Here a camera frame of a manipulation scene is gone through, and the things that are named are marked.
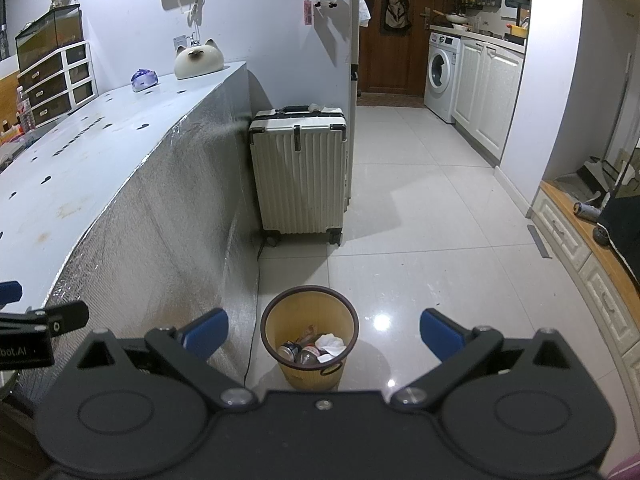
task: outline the foil-covered counter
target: foil-covered counter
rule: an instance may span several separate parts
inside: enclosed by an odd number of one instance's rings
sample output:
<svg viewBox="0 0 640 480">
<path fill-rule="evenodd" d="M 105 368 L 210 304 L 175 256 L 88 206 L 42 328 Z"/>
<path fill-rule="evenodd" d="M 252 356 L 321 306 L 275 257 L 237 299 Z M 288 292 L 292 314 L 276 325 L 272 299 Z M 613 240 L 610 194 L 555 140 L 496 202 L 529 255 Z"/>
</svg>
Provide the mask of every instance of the foil-covered counter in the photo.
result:
<svg viewBox="0 0 640 480">
<path fill-rule="evenodd" d="M 260 225 L 249 122 L 243 63 L 164 76 L 139 94 L 101 95 L 2 174 L 0 281 L 24 288 L 4 312 L 76 299 L 90 308 L 84 330 L 54 340 L 55 366 L 21 374 L 23 394 L 38 402 L 92 328 L 142 336 L 217 306 L 230 333 L 212 364 L 242 380 Z"/>
</svg>

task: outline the hanging keychain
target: hanging keychain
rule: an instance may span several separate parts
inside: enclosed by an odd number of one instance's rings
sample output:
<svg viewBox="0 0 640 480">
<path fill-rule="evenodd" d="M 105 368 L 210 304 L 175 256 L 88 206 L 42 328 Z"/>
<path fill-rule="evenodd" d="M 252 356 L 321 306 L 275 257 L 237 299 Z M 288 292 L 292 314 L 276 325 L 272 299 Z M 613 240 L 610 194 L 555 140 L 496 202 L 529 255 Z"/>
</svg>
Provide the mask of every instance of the hanging keychain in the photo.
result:
<svg viewBox="0 0 640 480">
<path fill-rule="evenodd" d="M 305 25 L 313 25 L 314 23 L 314 6 L 311 0 L 305 0 L 304 4 Z"/>
</svg>

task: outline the doormat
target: doormat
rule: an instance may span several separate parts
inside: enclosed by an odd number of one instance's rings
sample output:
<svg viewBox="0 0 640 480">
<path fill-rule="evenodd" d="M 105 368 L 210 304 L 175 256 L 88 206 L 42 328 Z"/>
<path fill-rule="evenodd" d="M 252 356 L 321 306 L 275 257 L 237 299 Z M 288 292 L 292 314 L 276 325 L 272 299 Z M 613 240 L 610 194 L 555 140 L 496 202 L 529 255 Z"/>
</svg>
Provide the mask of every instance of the doormat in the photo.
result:
<svg viewBox="0 0 640 480">
<path fill-rule="evenodd" d="M 402 108 L 426 108 L 424 97 L 401 94 L 365 94 L 358 97 L 358 106 L 397 106 Z"/>
</svg>

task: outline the trash can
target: trash can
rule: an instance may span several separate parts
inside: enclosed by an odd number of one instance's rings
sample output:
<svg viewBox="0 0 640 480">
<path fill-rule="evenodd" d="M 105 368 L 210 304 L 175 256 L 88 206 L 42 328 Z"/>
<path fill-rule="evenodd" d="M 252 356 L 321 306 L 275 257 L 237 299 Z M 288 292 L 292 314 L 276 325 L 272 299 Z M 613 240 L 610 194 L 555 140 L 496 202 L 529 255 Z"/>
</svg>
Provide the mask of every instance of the trash can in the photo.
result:
<svg viewBox="0 0 640 480">
<path fill-rule="evenodd" d="M 315 325 L 318 333 L 340 337 L 346 350 L 328 362 L 311 366 L 292 363 L 278 354 L 280 345 L 298 339 L 309 325 Z M 321 392 L 340 382 L 347 356 L 358 339 L 358 315 L 349 300 L 335 290 L 317 285 L 297 286 L 268 304 L 262 314 L 260 336 L 291 386 Z"/>
</svg>

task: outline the pink object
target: pink object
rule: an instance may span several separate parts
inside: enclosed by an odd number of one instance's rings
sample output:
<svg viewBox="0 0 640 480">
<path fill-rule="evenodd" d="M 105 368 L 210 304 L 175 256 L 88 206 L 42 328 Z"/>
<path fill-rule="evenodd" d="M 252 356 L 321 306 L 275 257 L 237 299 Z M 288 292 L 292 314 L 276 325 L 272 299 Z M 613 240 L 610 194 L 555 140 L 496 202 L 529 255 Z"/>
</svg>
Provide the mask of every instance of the pink object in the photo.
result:
<svg viewBox="0 0 640 480">
<path fill-rule="evenodd" d="M 640 480 L 640 453 L 627 458 L 613 468 L 607 479 L 611 480 Z"/>
</svg>

